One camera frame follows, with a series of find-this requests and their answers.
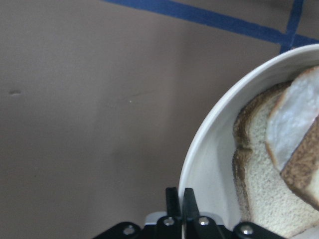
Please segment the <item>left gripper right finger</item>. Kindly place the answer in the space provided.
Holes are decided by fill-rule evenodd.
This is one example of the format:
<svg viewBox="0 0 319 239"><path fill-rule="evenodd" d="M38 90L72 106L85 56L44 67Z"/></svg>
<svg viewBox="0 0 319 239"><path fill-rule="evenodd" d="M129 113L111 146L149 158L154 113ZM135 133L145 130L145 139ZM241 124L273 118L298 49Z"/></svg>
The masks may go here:
<svg viewBox="0 0 319 239"><path fill-rule="evenodd" d="M194 190L192 188L185 188L182 201L182 215L185 224L194 221L199 215Z"/></svg>

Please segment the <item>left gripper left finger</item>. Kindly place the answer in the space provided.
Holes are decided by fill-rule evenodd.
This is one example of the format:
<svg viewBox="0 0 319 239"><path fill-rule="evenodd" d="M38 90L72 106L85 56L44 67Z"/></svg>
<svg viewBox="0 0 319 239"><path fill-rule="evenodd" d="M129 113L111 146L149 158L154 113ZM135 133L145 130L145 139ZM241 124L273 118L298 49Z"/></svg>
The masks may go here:
<svg viewBox="0 0 319 239"><path fill-rule="evenodd" d="M165 189L166 201L166 217L174 220L182 220L182 213L180 209L179 196L176 187L168 187Z"/></svg>

